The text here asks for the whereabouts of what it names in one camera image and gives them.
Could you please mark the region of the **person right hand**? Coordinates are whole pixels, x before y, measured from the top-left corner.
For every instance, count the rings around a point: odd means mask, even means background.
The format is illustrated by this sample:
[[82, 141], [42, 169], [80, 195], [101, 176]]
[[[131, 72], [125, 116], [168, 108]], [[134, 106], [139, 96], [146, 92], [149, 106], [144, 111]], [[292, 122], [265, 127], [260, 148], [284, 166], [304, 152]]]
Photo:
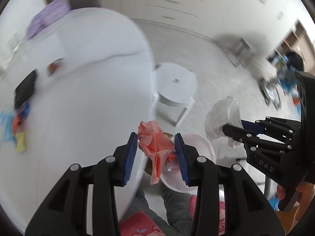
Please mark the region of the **person right hand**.
[[296, 226], [296, 224], [301, 220], [305, 212], [307, 211], [312, 199], [314, 197], [314, 184], [303, 182], [296, 189], [300, 193], [299, 199], [297, 202], [299, 203], [299, 207], [295, 213], [294, 220], [292, 223], [292, 228]]

